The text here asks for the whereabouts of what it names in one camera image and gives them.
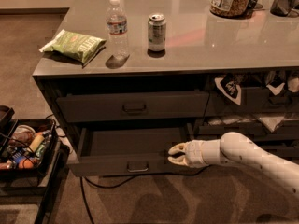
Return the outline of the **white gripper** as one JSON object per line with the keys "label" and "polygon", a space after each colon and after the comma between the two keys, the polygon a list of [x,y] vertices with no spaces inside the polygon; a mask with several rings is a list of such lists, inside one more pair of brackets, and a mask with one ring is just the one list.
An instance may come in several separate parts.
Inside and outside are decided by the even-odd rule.
{"label": "white gripper", "polygon": [[202,168],[206,167],[203,159],[203,142],[200,140],[192,140],[188,143],[179,143],[168,150],[168,160],[175,165]]}

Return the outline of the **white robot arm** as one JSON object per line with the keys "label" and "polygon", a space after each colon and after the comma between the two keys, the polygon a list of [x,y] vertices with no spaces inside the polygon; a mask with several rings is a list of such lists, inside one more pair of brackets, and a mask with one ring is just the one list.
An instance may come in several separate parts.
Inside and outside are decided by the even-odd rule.
{"label": "white robot arm", "polygon": [[265,151],[241,133],[228,132],[220,139],[179,143],[168,150],[168,155],[172,164],[190,168],[246,165],[299,198],[299,165]]}

